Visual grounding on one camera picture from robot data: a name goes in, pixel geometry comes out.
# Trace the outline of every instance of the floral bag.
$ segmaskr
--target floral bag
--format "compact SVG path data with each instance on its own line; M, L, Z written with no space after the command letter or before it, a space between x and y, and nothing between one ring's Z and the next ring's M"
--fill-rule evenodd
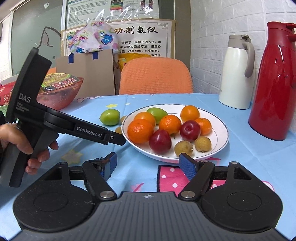
M89 53L112 49L119 53L118 39L114 29L107 23L94 21L80 30L67 34L68 48L71 53Z

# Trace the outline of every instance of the hand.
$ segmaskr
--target hand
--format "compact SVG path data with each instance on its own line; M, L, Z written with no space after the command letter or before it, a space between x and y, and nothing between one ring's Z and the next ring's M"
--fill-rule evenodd
M30 155L33 153L33 148L31 147L29 141L27 140L25 134L16 127L17 124L3 124L0 126L0 141L3 150L8 146L8 143L15 144L17 148ZM59 148L57 141L54 141L49 147L53 150ZM30 175L35 175L38 168L40 168L41 163L49 159L49 149L45 149L37 155L37 159L31 158L28 160L28 165L26 166L26 172Z

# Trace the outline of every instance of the gray ribbed surface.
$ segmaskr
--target gray ribbed surface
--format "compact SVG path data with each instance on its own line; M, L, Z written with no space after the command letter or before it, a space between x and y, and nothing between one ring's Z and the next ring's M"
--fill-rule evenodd
M57 234L22 231L13 241L286 241L275 230L259 234L225 231L207 220L193 202L174 193L125 192L99 205L82 225Z

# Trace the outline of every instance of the yellow star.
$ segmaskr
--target yellow star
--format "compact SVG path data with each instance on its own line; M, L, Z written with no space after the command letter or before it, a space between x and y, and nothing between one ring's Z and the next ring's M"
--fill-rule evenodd
M69 165L70 164L77 164L80 162L80 157L83 154L80 152L76 152L73 149L70 150L67 154L62 156L62 159L66 161Z
M116 106L117 106L117 104L106 105L106 107L108 107L108 108L113 108L113 107L116 107Z

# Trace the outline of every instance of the red thermos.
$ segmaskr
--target red thermos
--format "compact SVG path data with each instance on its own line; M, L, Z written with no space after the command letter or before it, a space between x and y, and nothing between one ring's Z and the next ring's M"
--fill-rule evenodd
M272 140L286 138L296 103L294 23L269 22L249 125Z

